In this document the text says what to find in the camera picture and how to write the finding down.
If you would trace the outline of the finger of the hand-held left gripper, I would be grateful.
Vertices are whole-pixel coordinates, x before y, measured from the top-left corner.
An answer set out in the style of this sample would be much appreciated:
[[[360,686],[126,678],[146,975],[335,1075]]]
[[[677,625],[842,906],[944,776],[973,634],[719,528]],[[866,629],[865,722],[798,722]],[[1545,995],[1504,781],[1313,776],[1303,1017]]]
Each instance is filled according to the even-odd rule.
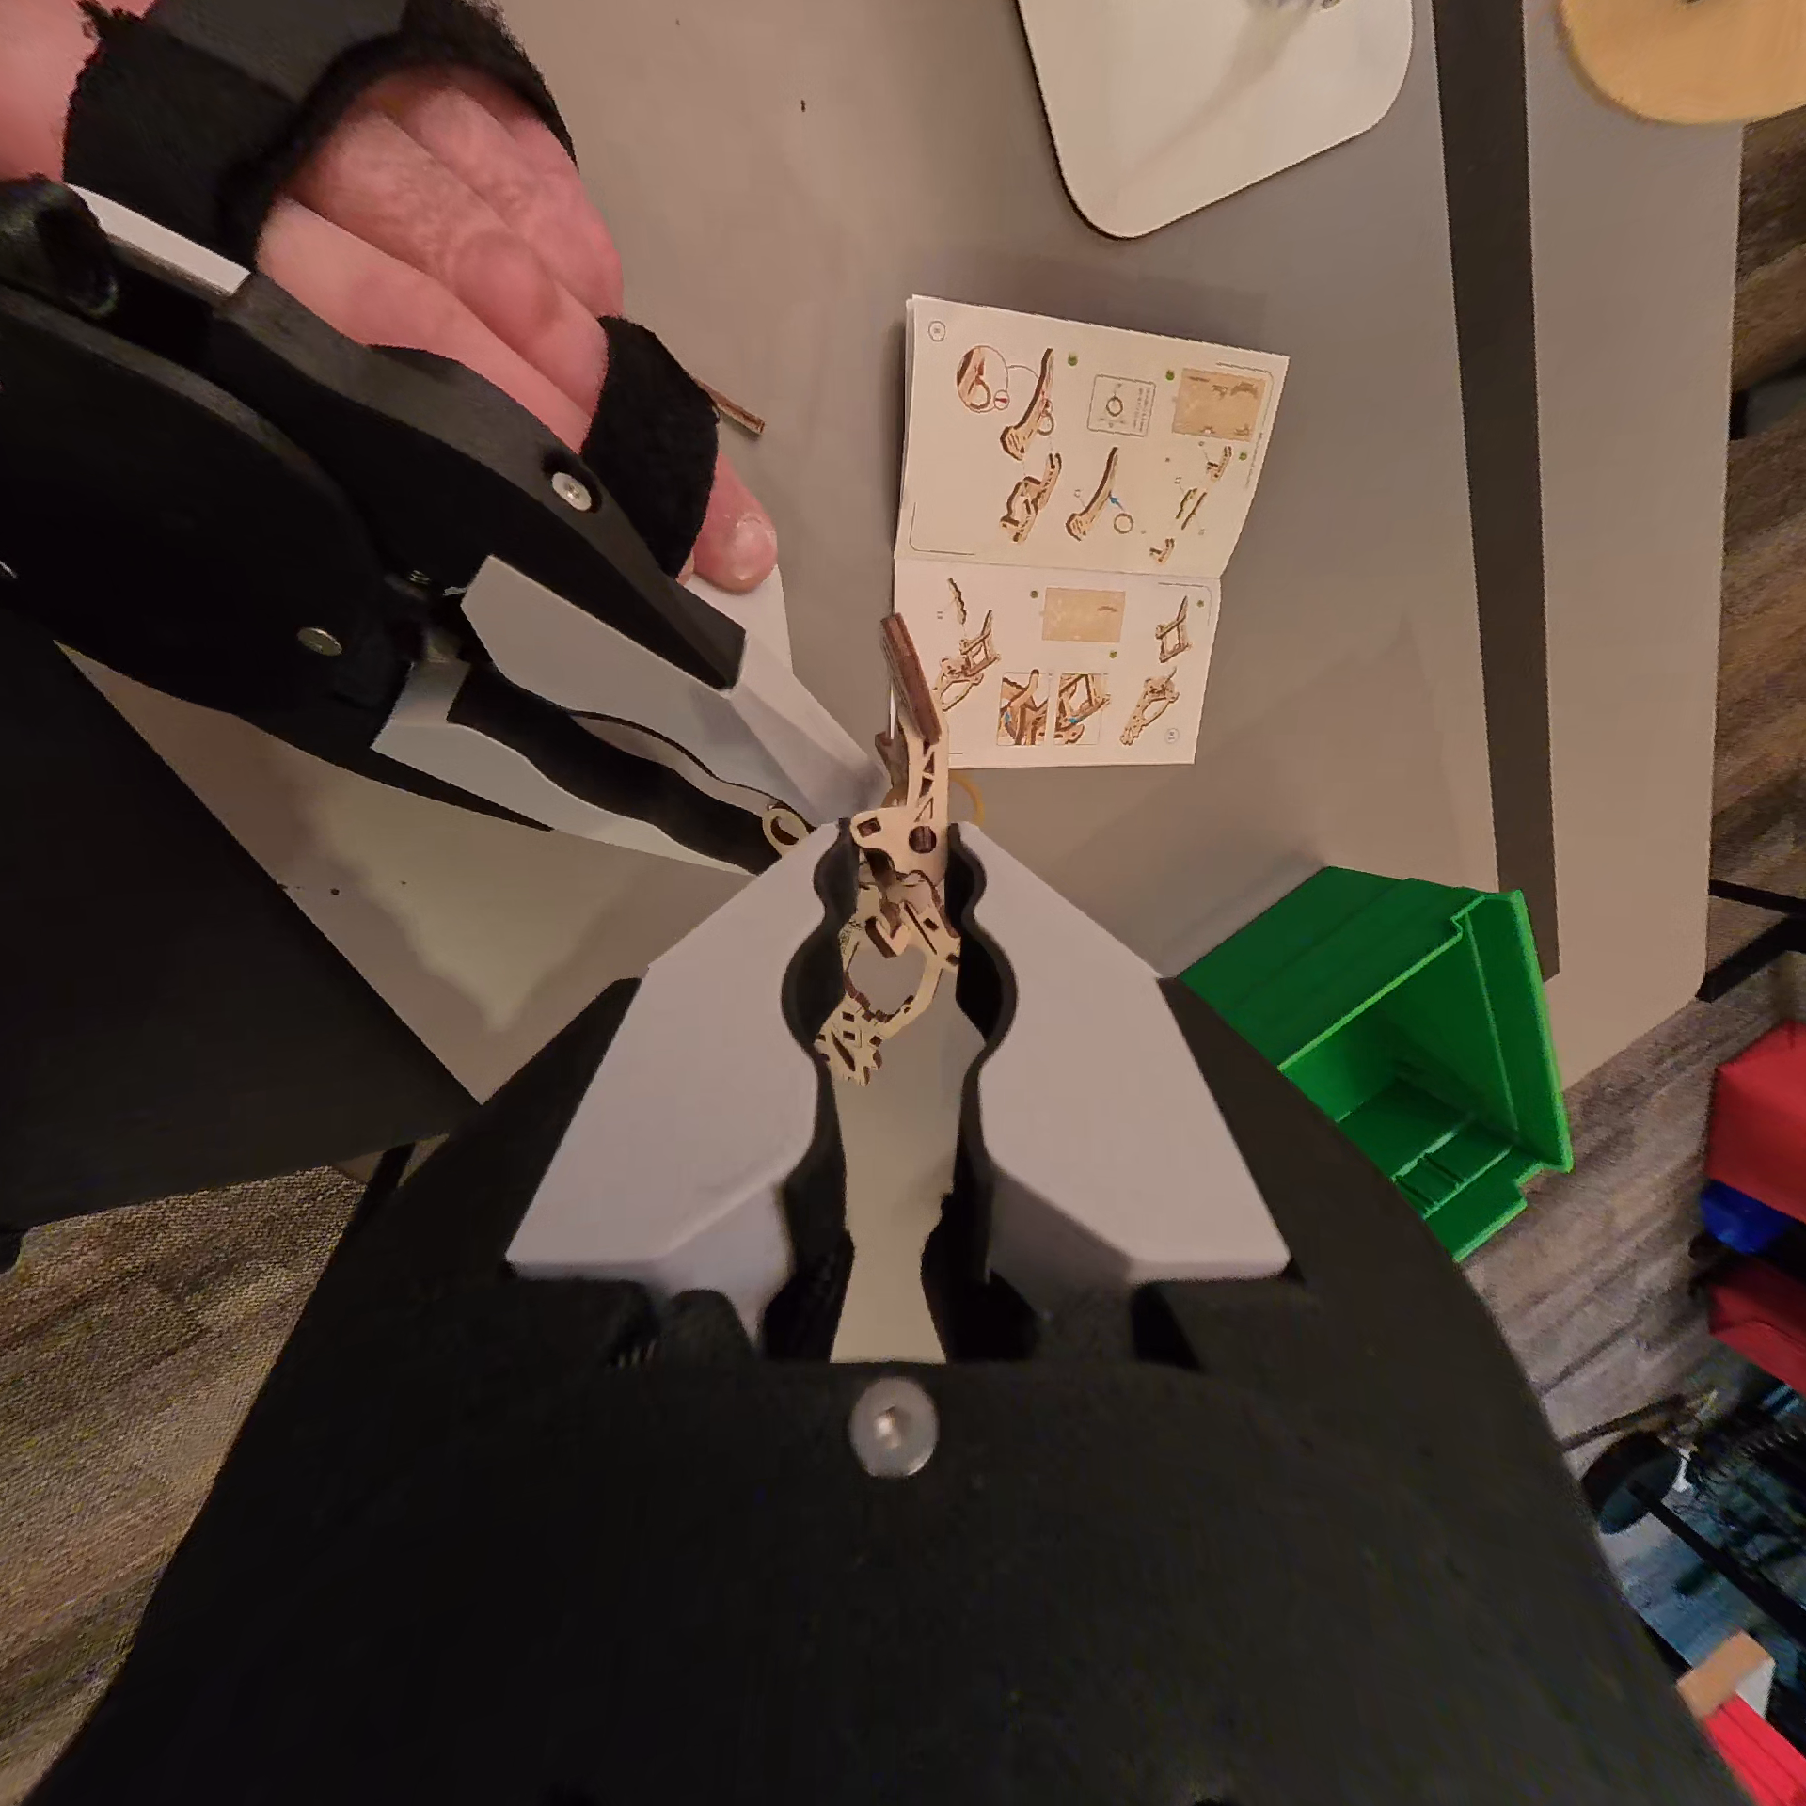
[[[496,559],[483,561],[462,612],[506,682],[561,710],[660,735],[710,778],[788,805],[812,825],[878,807],[885,765],[792,668],[780,573],[747,593],[689,575],[686,590],[742,631],[727,691],[667,664]]]
[[[373,749],[546,830],[710,871],[765,871],[802,842],[787,805],[712,778],[661,735],[573,716],[489,668],[419,664]]]

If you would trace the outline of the printed instruction sheet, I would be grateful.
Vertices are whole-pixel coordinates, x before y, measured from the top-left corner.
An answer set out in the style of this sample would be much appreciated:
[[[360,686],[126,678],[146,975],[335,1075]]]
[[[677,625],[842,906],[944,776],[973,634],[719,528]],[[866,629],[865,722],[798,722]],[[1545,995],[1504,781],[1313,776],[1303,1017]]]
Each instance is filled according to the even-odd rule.
[[[893,608],[951,765],[1197,757],[1289,358],[910,296]]]

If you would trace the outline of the person's left hand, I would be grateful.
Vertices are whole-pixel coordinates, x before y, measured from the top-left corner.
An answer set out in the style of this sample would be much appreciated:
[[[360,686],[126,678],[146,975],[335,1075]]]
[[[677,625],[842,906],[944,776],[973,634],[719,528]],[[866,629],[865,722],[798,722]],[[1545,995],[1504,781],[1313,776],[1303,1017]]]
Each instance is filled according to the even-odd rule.
[[[483,73],[373,84],[283,183],[253,261],[355,343],[450,358],[584,443],[618,253],[570,155]]]

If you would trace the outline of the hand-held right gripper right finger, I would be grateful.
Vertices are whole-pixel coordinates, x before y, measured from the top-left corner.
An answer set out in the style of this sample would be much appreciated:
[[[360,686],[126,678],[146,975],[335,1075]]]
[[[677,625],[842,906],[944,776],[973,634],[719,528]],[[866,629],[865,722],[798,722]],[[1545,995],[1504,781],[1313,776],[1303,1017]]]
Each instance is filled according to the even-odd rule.
[[[987,833],[959,825],[945,909],[962,1080],[920,1284],[951,1362],[1111,1339],[1164,1282],[1268,1282],[1285,1240],[1151,965]]]

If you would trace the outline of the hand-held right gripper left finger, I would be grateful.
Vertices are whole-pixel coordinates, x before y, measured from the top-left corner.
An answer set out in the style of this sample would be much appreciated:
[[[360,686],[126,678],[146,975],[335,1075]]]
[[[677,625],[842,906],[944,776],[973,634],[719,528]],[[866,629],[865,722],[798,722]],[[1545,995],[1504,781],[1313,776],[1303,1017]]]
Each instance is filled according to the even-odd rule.
[[[828,1357],[851,1239],[831,1074],[854,909],[845,825],[679,938],[636,985],[510,1244],[515,1274],[708,1291],[770,1357]]]

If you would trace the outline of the red storage bin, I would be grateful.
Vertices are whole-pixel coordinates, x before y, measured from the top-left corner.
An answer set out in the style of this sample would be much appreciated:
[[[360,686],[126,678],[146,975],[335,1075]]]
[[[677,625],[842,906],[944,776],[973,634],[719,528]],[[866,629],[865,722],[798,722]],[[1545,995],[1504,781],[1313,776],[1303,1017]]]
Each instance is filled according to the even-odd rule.
[[[1716,1067],[1705,1175],[1804,1221],[1804,1023],[1767,1029]]]
[[[1804,1278],[1742,1256],[1706,1282],[1706,1330],[1731,1353],[1804,1395]]]

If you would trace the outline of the green plastic bin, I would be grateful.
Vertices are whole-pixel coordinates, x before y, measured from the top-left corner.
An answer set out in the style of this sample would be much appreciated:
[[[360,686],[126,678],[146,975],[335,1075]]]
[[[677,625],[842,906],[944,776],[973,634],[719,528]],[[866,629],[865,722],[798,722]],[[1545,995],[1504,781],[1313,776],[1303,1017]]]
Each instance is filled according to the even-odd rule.
[[[1572,1165],[1520,891],[1320,868],[1180,975],[1463,1261]]]

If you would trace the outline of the wooden model assembly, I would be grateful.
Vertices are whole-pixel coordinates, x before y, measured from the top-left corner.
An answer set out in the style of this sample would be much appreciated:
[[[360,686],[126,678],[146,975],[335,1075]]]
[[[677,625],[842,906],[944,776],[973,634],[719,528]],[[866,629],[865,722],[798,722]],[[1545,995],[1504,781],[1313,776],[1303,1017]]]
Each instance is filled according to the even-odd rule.
[[[736,1095],[798,1149],[825,1109],[826,1077],[869,1084],[882,1050],[953,986],[962,934],[944,900],[955,838],[936,687],[898,615],[880,621],[894,725],[882,735],[891,791],[845,825],[825,825],[795,858],[754,881],[719,914]],[[878,1010],[858,990],[860,948],[918,951],[913,993]]]

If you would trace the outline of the white desk lamp wooden head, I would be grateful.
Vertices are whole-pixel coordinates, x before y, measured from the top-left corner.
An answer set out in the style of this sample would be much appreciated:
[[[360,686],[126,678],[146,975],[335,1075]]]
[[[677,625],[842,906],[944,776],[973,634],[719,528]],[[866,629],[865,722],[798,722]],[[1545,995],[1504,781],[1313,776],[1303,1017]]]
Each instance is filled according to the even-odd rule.
[[[1583,84],[1657,125],[1804,103],[1801,2],[1558,2]],[[1389,112],[1411,2],[1020,2],[1074,211],[1140,239],[1338,148]]]

